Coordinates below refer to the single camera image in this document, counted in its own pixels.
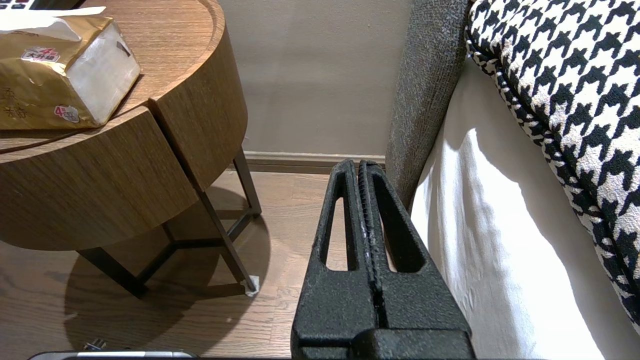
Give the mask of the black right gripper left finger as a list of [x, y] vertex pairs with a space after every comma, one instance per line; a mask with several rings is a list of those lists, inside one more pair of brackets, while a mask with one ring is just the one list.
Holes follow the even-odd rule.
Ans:
[[[385, 237], [368, 179], [379, 164], [348, 159], [333, 167], [318, 218], [301, 294], [291, 328], [294, 360], [382, 360], [381, 334], [387, 323], [382, 271]], [[336, 203], [343, 202], [347, 269], [327, 260]]]

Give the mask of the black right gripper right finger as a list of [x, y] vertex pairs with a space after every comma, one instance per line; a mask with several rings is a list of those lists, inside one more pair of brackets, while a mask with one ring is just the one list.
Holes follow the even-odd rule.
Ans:
[[375, 325], [359, 333], [367, 360], [473, 360], [471, 328], [382, 168], [359, 164], [366, 269]]

